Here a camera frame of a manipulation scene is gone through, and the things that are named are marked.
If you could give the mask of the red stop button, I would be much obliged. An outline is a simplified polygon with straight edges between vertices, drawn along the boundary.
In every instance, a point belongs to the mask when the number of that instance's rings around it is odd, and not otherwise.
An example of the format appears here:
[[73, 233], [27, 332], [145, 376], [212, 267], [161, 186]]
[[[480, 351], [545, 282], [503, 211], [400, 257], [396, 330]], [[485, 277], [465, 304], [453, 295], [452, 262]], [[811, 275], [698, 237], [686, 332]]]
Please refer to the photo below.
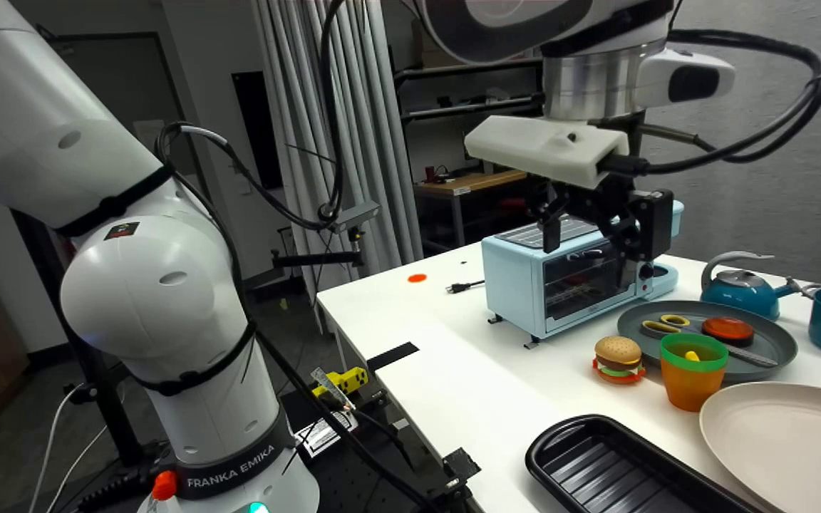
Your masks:
[[178, 491], [178, 477], [176, 471], [164, 470], [156, 475], [151, 487], [151, 499], [157, 502], [165, 502], [173, 499]]

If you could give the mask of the light blue toaster oven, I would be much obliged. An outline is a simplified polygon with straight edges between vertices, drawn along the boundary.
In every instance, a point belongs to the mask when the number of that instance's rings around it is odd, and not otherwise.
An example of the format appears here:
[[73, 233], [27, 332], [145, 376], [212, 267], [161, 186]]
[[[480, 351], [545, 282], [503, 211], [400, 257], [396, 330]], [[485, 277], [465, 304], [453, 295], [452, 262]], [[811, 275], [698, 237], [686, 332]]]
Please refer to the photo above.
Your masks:
[[521, 328], [530, 335], [532, 346], [620, 306], [636, 300], [657, 299], [671, 293], [680, 279], [680, 273], [675, 267], [666, 265], [661, 260], [648, 262], [655, 267], [655, 276], [646, 281], [638, 278], [641, 290], [634, 299], [609, 306], [582, 319], [576, 325], [548, 334], [545, 332], [543, 317], [542, 263], [563, 252], [609, 241], [594, 225], [564, 215], [561, 218], [560, 246], [554, 252], [545, 254], [542, 242], [543, 234], [537, 224], [489, 236], [481, 242], [486, 302], [489, 311], [493, 312], [493, 318], [489, 322], [508, 321]]

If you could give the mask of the grey plate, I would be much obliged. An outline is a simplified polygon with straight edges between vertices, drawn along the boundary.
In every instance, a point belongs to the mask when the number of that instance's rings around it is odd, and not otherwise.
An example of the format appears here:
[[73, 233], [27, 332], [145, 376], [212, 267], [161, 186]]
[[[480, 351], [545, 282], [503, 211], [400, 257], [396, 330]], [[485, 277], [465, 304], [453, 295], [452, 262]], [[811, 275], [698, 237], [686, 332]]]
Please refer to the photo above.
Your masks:
[[755, 335], [750, 345], [744, 347], [743, 350], [769, 358], [775, 361], [776, 365], [763, 367], [730, 355], [726, 365], [726, 375], [723, 378], [723, 382], [727, 385], [767, 380], [792, 363], [797, 354], [796, 341], [784, 328], [755, 313], [736, 309], [733, 306], [696, 300], [641, 301], [619, 316], [618, 332], [619, 335], [631, 338], [641, 347], [643, 363], [647, 367], [659, 368], [661, 339], [645, 334], [642, 331], [642, 322], [659, 321], [666, 314], [687, 318], [691, 329], [697, 333], [701, 333], [701, 324], [707, 318], [735, 318], [750, 325]]

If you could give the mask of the teal kettle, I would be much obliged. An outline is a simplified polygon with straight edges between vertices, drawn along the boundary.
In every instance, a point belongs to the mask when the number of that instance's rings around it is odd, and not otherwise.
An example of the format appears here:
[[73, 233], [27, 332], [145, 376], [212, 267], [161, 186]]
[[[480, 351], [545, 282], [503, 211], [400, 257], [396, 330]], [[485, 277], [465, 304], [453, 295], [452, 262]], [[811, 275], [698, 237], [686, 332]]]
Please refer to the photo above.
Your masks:
[[805, 284], [794, 280], [791, 276], [785, 277], [785, 285], [773, 288], [761, 276], [745, 269], [728, 269], [715, 273], [719, 265], [740, 260], [767, 260], [773, 259], [772, 254], [759, 254], [746, 251], [730, 251], [718, 254], [707, 262], [701, 276], [701, 295], [703, 302], [733, 306], [755, 313], [763, 318], [776, 321], [780, 318], [780, 302], [783, 296], [799, 294], [814, 298], [815, 292], [821, 289], [821, 284]]

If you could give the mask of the orange cup with green rim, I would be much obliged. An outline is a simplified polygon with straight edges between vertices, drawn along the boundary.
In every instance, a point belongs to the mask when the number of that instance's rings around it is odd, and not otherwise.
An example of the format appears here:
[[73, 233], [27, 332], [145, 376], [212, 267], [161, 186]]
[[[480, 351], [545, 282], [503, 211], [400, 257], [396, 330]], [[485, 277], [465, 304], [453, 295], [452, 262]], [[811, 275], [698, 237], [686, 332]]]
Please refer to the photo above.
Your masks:
[[[700, 363], [685, 360], [683, 355], [689, 350], [697, 351]], [[671, 404], [688, 412], [701, 411], [707, 399], [721, 389], [728, 357], [726, 345], [709, 336], [664, 336], [659, 345], [659, 365]]]

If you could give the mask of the white curtain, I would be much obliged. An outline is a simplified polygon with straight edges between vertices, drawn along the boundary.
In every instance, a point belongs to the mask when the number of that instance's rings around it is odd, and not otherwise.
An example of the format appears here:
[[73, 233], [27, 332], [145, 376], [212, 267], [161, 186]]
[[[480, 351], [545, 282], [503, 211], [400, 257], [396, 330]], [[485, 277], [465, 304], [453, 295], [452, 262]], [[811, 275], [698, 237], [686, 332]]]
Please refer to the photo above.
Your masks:
[[303, 266], [317, 292], [423, 258], [381, 0], [250, 0], [287, 207], [317, 221], [336, 171], [343, 209], [375, 202], [363, 263]]

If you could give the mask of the toaster oven door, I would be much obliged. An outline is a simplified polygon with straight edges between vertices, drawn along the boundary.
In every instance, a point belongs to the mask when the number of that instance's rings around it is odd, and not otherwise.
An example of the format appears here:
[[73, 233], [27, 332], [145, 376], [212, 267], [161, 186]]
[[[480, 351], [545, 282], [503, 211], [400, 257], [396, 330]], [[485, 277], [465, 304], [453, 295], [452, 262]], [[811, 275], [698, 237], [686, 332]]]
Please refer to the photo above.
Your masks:
[[[566, 255], [587, 248], [604, 248], [605, 259], [567, 261]], [[641, 290], [638, 275], [618, 282], [620, 262], [609, 242], [563, 252], [542, 263], [544, 327], [548, 334], [576, 325], [609, 306], [634, 299]]]

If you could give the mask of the wooden table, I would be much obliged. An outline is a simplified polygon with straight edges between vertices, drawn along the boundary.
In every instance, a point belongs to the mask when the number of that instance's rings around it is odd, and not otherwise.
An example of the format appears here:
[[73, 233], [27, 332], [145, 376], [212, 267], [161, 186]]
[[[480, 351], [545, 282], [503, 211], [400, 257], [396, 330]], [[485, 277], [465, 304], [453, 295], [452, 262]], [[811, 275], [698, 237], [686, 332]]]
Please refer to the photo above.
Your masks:
[[414, 185], [421, 244], [427, 256], [478, 242], [529, 220], [526, 172], [470, 173]]

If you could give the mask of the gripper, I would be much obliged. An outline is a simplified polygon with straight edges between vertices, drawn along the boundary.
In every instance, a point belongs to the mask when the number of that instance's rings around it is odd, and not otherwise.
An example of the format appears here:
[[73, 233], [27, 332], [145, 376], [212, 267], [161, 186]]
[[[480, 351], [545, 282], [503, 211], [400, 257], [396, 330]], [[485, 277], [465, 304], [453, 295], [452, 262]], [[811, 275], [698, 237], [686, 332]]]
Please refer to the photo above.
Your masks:
[[525, 196], [525, 208], [543, 234], [545, 254], [560, 245], [564, 215], [596, 223], [618, 256], [618, 282], [626, 283], [670, 249], [674, 199], [671, 190], [636, 191], [632, 179], [618, 175], [607, 175], [595, 189], [542, 178]]

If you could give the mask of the black ribbed tray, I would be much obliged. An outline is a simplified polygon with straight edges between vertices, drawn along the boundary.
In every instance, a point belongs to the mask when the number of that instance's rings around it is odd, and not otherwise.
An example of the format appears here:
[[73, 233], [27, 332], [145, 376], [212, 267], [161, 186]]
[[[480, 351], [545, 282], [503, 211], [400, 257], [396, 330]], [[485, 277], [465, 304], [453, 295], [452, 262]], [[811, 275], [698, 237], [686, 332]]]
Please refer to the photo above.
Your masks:
[[567, 513], [763, 513], [605, 415], [544, 430], [525, 467]]

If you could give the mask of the toy burger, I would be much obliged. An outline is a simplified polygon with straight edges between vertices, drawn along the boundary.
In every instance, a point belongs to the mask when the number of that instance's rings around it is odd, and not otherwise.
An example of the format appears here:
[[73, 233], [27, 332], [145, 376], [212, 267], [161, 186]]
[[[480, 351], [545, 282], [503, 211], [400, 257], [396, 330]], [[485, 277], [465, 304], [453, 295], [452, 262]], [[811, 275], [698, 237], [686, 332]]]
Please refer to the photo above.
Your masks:
[[641, 347], [631, 338], [606, 336], [595, 344], [592, 368], [606, 382], [631, 385], [646, 374], [642, 357]]

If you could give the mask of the beige plate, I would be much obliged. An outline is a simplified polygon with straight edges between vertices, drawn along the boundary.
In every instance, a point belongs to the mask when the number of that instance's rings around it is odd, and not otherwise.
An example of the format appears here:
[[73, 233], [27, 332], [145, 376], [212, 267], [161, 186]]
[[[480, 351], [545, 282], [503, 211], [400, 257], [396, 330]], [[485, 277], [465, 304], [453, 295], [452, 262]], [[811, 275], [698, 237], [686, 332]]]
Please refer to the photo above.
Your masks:
[[711, 454], [775, 513], [821, 513], [821, 388], [744, 383], [698, 416]]

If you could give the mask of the black clamp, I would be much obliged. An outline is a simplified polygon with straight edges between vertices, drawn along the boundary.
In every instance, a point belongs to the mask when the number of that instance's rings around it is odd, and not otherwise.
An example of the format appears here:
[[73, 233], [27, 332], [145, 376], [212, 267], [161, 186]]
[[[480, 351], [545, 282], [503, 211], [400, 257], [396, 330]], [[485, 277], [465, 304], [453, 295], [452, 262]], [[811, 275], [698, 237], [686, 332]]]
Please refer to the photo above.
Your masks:
[[468, 481], [481, 471], [481, 467], [462, 447], [443, 457], [443, 471], [447, 482], [442, 488], [442, 495], [447, 503], [459, 502], [470, 497]]

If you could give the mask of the black shelf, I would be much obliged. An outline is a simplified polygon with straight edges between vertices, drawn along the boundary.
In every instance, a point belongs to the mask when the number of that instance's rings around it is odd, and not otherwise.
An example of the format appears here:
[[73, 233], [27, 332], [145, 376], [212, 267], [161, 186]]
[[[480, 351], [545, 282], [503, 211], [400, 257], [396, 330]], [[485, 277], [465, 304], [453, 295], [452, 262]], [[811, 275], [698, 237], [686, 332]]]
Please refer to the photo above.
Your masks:
[[543, 84], [541, 65], [538, 58], [519, 58], [482, 67], [418, 64], [396, 71], [398, 123], [413, 188], [470, 173], [514, 171], [470, 156], [465, 136], [490, 115], [541, 113], [535, 100]]

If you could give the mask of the red round lid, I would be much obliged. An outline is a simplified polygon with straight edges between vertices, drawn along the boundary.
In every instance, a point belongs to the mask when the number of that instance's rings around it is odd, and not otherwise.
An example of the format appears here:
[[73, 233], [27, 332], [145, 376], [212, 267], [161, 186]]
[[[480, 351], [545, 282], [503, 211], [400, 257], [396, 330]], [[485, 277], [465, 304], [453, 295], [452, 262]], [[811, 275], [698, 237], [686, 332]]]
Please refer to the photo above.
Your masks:
[[745, 321], [736, 318], [704, 319], [701, 324], [701, 333], [736, 348], [748, 348], [755, 340], [755, 329]]

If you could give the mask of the black tape strip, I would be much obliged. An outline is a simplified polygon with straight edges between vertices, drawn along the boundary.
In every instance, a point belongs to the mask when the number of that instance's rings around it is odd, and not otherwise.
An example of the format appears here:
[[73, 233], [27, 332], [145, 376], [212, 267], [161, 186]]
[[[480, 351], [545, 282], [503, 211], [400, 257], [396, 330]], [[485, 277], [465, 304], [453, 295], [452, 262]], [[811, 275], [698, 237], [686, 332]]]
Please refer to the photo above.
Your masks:
[[372, 373], [377, 373], [380, 369], [399, 361], [401, 358], [406, 358], [411, 354], [417, 353], [419, 348], [413, 342], [404, 342], [400, 346], [390, 348], [390, 350], [379, 353], [367, 360], [367, 369]]

